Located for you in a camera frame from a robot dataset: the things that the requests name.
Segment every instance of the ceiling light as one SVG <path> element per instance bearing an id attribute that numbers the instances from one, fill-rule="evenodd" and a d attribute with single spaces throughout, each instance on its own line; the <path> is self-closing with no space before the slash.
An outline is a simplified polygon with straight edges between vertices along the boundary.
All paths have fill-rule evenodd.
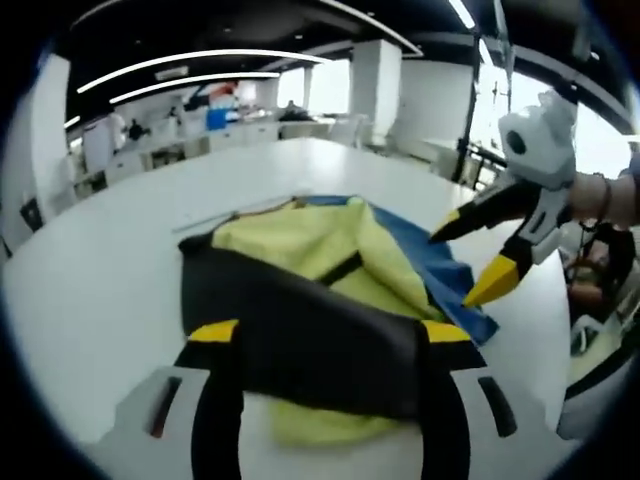
<path id="1" fill-rule="evenodd" d="M 97 78 L 81 86 L 80 88 L 78 88 L 77 92 L 84 93 L 87 90 L 90 90 L 93 87 L 100 85 L 101 83 L 107 82 L 111 79 L 114 79 L 126 73 L 135 72 L 136 70 L 140 70 L 141 68 L 152 67 L 154 65 L 160 65 L 162 63 L 176 62 L 179 60 L 187 60 L 190 58 L 218 57 L 218 56 L 225 56 L 225 55 L 255 55 L 255 56 L 262 56 L 262 57 L 280 57 L 280 58 L 290 58 L 292 60 L 303 60 L 306 62 L 316 62 L 316 63 L 328 63 L 331 61 L 326 58 L 316 57 L 314 55 L 305 55 L 303 53 L 281 52 L 278 50 L 260 50 L 255 48 L 229 48 L 224 50 L 202 50 L 199 52 L 179 53 L 177 55 L 169 55 L 168 57 L 155 58 L 153 60 L 147 60 L 146 62 L 140 62 L 140 63 L 136 63 L 135 65 L 131 65 L 129 67 L 121 68 L 120 70 L 111 72 L 107 75 L 104 75 L 100 78 Z"/>
<path id="2" fill-rule="evenodd" d="M 480 57 L 482 57 L 484 63 L 493 67 L 493 59 L 491 58 L 487 44 L 482 38 L 480 39 Z"/>
<path id="3" fill-rule="evenodd" d="M 472 29 L 476 26 L 476 22 L 473 21 L 473 17 L 469 13 L 469 10 L 467 10 L 467 7 L 464 6 L 464 3 L 462 3 L 462 0 L 449 0 L 449 3 L 456 11 L 465 27 Z"/>
<path id="4" fill-rule="evenodd" d="M 156 83 L 148 87 L 139 88 L 133 92 L 125 93 L 124 95 L 118 95 L 109 100 L 109 103 L 120 103 L 123 100 L 127 100 L 131 97 L 142 95 L 143 93 L 153 92 L 154 90 L 160 90 L 161 88 L 173 87 L 174 85 L 183 85 L 185 83 L 205 82 L 208 80 L 225 80 L 229 78 L 277 78 L 280 75 L 278 73 L 271 72 L 237 72 L 237 73 L 215 73 L 213 75 L 200 75 L 197 77 L 180 78 L 178 80 L 171 80 L 169 82 Z"/>
<path id="5" fill-rule="evenodd" d="M 80 115 L 76 115 L 71 120 L 67 120 L 64 124 L 64 128 L 73 127 L 76 123 L 80 121 Z"/>
<path id="6" fill-rule="evenodd" d="M 413 52 L 418 53 L 420 55 L 422 54 L 422 52 L 418 49 L 418 47 L 416 47 L 409 40 L 404 38 L 402 35 L 400 35 L 395 30 L 391 30 L 385 24 L 383 24 L 383 23 L 371 18 L 366 13 L 363 13 L 360 10 L 356 10 L 355 8 L 349 7 L 349 6 L 347 6 L 347 5 L 343 4 L 343 3 L 336 2 L 336 0 L 318 0 L 318 1 L 324 3 L 325 5 L 329 5 L 331 7 L 337 8 L 338 10 L 342 10 L 343 12 L 348 13 L 349 15 L 357 17 L 360 20 L 363 20 L 363 21 L 367 22 L 369 25 L 373 25 L 378 30 L 382 30 L 384 33 L 386 33 L 390 37 L 395 38 L 398 42 L 402 43 L 405 47 L 409 48 Z"/>

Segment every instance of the window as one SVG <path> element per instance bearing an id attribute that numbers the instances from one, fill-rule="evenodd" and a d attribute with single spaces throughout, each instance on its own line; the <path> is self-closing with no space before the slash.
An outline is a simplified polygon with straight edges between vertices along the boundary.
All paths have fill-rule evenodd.
<path id="1" fill-rule="evenodd" d="M 289 100 L 301 107 L 304 104 L 304 69 L 296 68 L 280 75 L 278 107 L 287 106 Z"/>
<path id="2" fill-rule="evenodd" d="M 471 140 L 501 149 L 498 119 L 508 112 L 507 83 L 503 69 L 482 65 Z M 538 95 L 551 86 L 514 73 L 511 111 L 539 105 Z M 629 166 L 631 149 L 624 137 L 609 122 L 583 104 L 578 105 L 575 131 L 576 169 L 583 173 L 602 173 L 617 178 Z"/>
<path id="3" fill-rule="evenodd" d="M 534 78 L 514 72 L 511 77 L 511 111 L 539 105 L 538 94 L 551 87 Z M 502 148 L 498 120 L 509 113 L 507 75 L 504 69 L 480 66 L 476 110 L 471 127 L 471 140 L 485 147 Z"/>
<path id="4" fill-rule="evenodd" d="M 348 113 L 351 90 L 349 60 L 336 60 L 313 67 L 309 111 L 314 113 Z"/>
<path id="5" fill-rule="evenodd" d="M 578 106 L 575 133 L 576 170 L 618 178 L 629 166 L 631 149 L 613 125 L 588 107 Z"/>

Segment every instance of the white chair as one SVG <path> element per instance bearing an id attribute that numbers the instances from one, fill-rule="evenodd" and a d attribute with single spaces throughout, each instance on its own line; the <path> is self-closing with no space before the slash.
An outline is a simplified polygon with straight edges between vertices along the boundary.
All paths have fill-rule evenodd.
<path id="1" fill-rule="evenodd" d="M 107 186 L 111 187 L 125 178 L 144 172 L 144 165 L 140 155 L 127 153 L 118 155 L 107 165 L 104 171 Z"/>

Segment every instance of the office desk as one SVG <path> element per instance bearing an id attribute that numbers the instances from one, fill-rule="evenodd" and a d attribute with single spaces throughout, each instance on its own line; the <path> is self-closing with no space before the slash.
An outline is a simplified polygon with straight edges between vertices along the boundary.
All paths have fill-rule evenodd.
<path id="1" fill-rule="evenodd" d="M 214 152 L 81 202 L 45 225 L 4 269 L 20 356 L 66 432 L 99 438 L 117 402 L 182 349 L 176 245 L 195 232 L 177 229 L 300 192 L 360 194 L 427 229 L 473 195 L 418 163 L 296 139 Z M 477 277 L 514 226 L 456 240 L 454 256 Z M 560 259 L 552 255 L 486 307 L 501 329 L 482 349 L 497 374 L 516 378 L 543 402 L 552 428 L 569 373 L 564 292 Z M 421 452 L 414 430 L 399 435 Z"/>

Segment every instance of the white wall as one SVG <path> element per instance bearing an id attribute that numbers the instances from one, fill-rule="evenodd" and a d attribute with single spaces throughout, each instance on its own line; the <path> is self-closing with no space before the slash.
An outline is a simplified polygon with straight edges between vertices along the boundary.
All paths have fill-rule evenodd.
<path id="1" fill-rule="evenodd" d="M 67 155 L 64 130 L 69 62 L 50 55 L 31 91 L 19 102 L 3 152 L 2 235 L 15 251 L 32 232 L 20 208 L 35 197 L 46 223 L 56 215 L 54 194 Z"/>
<path id="2" fill-rule="evenodd" d="M 404 60 L 396 137 L 457 141 L 465 127 L 472 77 L 469 66 Z"/>

